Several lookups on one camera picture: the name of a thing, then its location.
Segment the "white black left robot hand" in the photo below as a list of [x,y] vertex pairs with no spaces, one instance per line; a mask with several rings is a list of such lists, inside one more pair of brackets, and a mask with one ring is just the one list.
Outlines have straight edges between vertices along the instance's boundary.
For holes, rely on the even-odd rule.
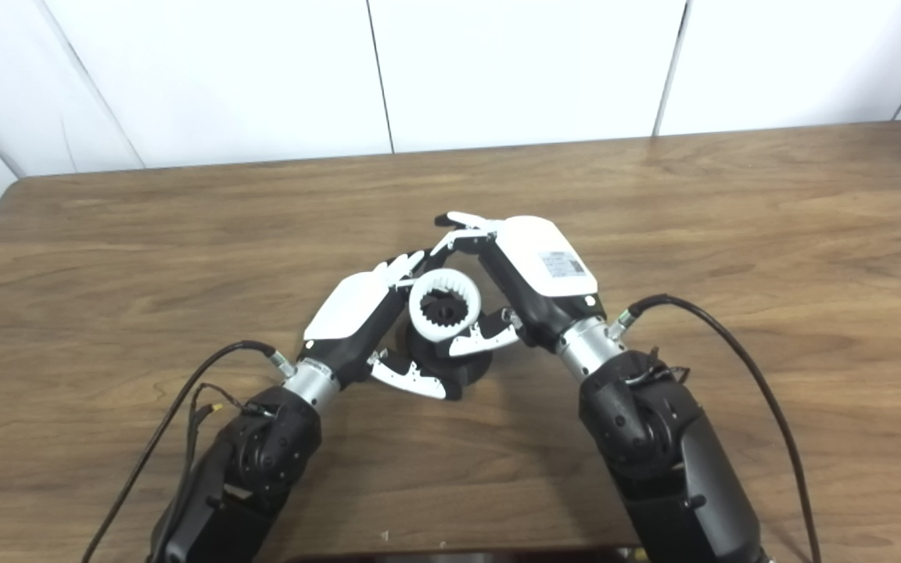
[[425,250],[401,254],[344,278],[305,328],[296,374],[285,387],[318,412],[366,378],[425,398],[460,400],[459,385],[440,380],[410,357],[379,349],[403,313],[408,286],[427,256]]

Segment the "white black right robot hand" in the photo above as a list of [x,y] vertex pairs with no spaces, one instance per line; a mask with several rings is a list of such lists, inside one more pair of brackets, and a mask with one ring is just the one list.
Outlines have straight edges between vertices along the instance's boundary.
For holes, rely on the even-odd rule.
[[508,303],[439,343],[441,356],[475,355],[516,341],[554,352],[572,325],[605,317],[597,279],[553,221],[451,211],[437,215],[435,225],[450,232],[430,250],[430,264],[443,266],[455,252],[473,254]]

